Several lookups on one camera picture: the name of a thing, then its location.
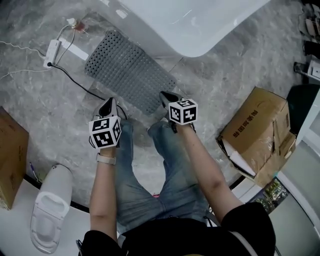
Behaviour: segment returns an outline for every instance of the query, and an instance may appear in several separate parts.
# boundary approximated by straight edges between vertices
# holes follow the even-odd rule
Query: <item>toilet lid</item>
[[[52,254],[57,249],[63,218],[57,218],[36,204],[33,208],[30,236],[34,246],[41,252]]]

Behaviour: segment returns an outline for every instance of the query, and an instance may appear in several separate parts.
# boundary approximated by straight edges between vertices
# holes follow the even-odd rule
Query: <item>gray floor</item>
[[[178,79],[175,90],[199,103],[197,134],[229,183],[238,174],[215,138],[254,86],[286,97],[292,85],[301,83],[301,77],[293,73],[294,61],[305,60],[298,31],[300,13],[298,1],[271,0],[204,56],[157,60]],[[89,24],[87,33],[76,34],[74,44],[91,54],[111,25],[78,0],[3,0],[0,40],[45,53],[71,17],[84,17]],[[70,33],[67,30],[62,36],[70,37]],[[0,43],[0,56],[0,77],[21,69],[43,69],[43,60],[34,52]],[[67,52],[59,64],[87,89],[105,97],[113,95],[84,74],[85,61],[74,54]],[[134,173],[150,193],[159,193],[165,173],[146,128],[164,112],[159,109],[145,116],[119,101],[135,123]],[[99,103],[55,69],[14,73],[0,81],[0,105],[30,133],[28,161],[41,177],[55,163],[70,168],[73,200],[84,205],[89,203],[96,169],[96,151],[88,143],[88,121]]]

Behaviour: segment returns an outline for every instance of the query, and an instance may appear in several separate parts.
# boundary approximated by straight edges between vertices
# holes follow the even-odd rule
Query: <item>anti-slip bath mat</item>
[[[175,78],[117,31],[108,31],[85,65],[85,73],[150,115],[159,92],[172,91]]]

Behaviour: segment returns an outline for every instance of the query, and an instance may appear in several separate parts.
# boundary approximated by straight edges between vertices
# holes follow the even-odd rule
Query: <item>white cube with black markers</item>
[[[89,122],[89,132],[96,149],[114,147],[118,144],[121,127],[120,117],[111,116]]]
[[[198,120],[198,104],[193,99],[169,103],[169,119],[179,125],[187,125]]]

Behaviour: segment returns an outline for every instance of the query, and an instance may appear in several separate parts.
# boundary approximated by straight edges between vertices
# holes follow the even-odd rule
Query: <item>bathtub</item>
[[[269,0],[84,0],[152,57],[199,57]]]

